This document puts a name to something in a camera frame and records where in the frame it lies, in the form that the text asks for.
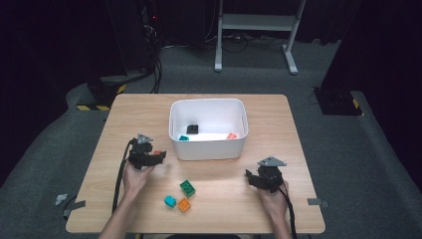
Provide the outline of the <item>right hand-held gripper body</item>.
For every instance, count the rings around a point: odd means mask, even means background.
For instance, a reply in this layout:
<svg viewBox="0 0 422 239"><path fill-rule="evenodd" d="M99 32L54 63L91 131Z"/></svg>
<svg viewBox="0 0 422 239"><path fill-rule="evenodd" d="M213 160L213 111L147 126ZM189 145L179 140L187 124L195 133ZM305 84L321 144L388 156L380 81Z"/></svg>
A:
<svg viewBox="0 0 422 239"><path fill-rule="evenodd" d="M284 183L280 167L287 164L273 156L260 160L258 164L258 173L261 180L259 188L269 190L271 193L276 192Z"/></svg>

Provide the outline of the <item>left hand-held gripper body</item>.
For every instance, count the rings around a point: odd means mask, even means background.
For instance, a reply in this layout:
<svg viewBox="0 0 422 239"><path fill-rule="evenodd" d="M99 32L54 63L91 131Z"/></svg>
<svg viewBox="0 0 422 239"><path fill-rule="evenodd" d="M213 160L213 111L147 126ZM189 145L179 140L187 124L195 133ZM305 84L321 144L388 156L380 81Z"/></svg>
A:
<svg viewBox="0 0 422 239"><path fill-rule="evenodd" d="M152 166L150 152L152 151L152 139L139 133L131 142L128 161L136 168L142 169L144 166Z"/></svg>

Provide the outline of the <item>green toy brick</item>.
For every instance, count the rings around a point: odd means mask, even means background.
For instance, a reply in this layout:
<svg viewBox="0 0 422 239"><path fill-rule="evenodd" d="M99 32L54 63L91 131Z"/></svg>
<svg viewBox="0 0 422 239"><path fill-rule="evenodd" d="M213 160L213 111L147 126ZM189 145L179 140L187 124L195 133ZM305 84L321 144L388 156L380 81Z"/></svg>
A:
<svg viewBox="0 0 422 239"><path fill-rule="evenodd" d="M192 196L196 192L196 189L188 180L184 180L179 186L187 197Z"/></svg>

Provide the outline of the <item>white plastic bin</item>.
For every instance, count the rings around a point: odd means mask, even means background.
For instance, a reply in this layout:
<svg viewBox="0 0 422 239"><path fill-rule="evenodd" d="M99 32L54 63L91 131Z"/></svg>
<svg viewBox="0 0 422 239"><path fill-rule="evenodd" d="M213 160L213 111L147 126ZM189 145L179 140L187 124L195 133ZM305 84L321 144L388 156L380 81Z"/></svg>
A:
<svg viewBox="0 0 422 239"><path fill-rule="evenodd" d="M186 133L190 124L199 125L197 134ZM238 138L226 139L230 132ZM168 134L181 160L237 158L248 133L246 109L238 99L181 100L170 108ZM178 140L181 135L189 140Z"/></svg>

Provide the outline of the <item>person's left hand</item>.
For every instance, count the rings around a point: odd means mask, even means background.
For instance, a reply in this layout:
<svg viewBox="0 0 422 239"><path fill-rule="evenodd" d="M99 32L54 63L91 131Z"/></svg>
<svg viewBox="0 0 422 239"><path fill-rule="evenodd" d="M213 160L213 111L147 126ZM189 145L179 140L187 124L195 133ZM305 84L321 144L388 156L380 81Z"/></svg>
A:
<svg viewBox="0 0 422 239"><path fill-rule="evenodd" d="M123 170L123 197L130 200L136 199L146 185L148 177L153 169L153 166L148 166L144 169L137 169L128 162Z"/></svg>

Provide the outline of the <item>person's right hand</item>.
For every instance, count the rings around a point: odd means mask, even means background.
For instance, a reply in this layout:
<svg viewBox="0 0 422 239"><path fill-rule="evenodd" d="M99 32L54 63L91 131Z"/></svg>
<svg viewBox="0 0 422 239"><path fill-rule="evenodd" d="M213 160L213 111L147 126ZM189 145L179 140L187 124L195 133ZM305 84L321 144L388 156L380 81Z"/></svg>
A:
<svg viewBox="0 0 422 239"><path fill-rule="evenodd" d="M276 192L259 189L259 195L265 209L270 218L270 222L275 229L288 228L286 214L288 204L286 196L288 195L288 187L283 184Z"/></svg>

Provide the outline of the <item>grey tape strip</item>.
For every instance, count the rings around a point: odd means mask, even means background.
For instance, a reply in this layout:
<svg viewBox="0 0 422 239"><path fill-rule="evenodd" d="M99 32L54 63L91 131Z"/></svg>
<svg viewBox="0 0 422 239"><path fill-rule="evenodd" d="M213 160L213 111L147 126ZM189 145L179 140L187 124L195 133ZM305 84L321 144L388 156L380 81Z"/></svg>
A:
<svg viewBox="0 0 422 239"><path fill-rule="evenodd" d="M308 198L308 205L319 206L320 208L328 208L329 204L326 200L320 198Z"/></svg>
<svg viewBox="0 0 422 239"><path fill-rule="evenodd" d="M65 208L63 210L63 216L65 218L69 218L71 213L79 208L83 208L86 206L86 201L79 201L79 202L69 202L65 205Z"/></svg>

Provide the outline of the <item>black striped stand base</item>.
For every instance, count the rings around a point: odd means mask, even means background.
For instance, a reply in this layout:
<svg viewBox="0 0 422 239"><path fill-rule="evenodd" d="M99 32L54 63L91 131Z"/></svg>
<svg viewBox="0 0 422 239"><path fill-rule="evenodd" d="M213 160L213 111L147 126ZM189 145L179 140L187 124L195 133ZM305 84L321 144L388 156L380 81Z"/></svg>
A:
<svg viewBox="0 0 422 239"><path fill-rule="evenodd" d="M110 110L117 95L125 90L123 82L105 82L97 79L84 85L77 101L77 109L80 111L102 111Z"/></svg>

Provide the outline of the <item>dark equipment rack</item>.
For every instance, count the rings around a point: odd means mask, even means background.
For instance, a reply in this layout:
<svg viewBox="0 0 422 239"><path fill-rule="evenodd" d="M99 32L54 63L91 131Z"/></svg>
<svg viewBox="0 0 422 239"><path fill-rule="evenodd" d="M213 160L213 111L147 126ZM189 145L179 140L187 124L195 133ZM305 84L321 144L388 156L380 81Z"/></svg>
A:
<svg viewBox="0 0 422 239"><path fill-rule="evenodd" d="M143 28L146 68L151 69L158 58L160 30L155 0L139 0L140 21Z"/></svg>

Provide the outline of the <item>white metal stand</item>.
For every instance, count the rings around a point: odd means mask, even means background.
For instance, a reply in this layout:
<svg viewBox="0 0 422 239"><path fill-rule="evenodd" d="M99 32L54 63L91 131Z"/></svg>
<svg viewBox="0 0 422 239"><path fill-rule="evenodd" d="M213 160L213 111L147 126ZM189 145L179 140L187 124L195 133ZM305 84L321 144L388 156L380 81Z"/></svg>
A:
<svg viewBox="0 0 422 239"><path fill-rule="evenodd" d="M224 0L219 0L217 45L215 50L214 71L219 73L223 69L222 39L224 30L254 30L289 32L288 43L282 46L290 73L296 75L299 70L295 63L292 47L302 20L307 0L299 0L299 7L295 15L252 15L228 14L224 12Z"/></svg>

